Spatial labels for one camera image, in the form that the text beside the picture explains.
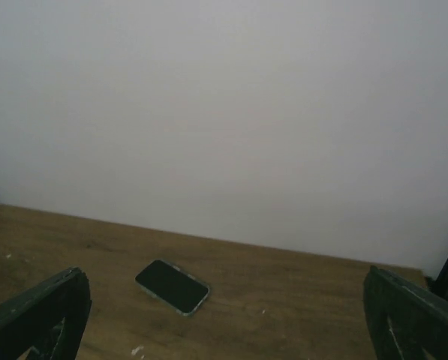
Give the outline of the phone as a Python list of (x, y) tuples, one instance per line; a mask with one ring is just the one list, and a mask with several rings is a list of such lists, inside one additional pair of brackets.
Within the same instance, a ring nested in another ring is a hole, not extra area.
[(150, 296), (185, 317), (194, 314), (210, 294), (206, 283), (163, 259), (151, 261), (136, 275), (135, 281)]

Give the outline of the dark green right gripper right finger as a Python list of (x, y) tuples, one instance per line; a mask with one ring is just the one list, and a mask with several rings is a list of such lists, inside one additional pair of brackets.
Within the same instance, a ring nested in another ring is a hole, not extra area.
[(448, 359), (448, 302), (383, 268), (363, 282), (365, 321), (378, 359)]

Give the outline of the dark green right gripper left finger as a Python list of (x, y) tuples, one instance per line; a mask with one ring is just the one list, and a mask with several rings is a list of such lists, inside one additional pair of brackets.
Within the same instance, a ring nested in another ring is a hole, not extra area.
[(89, 279), (68, 268), (0, 304), (0, 359), (75, 359), (92, 306)]

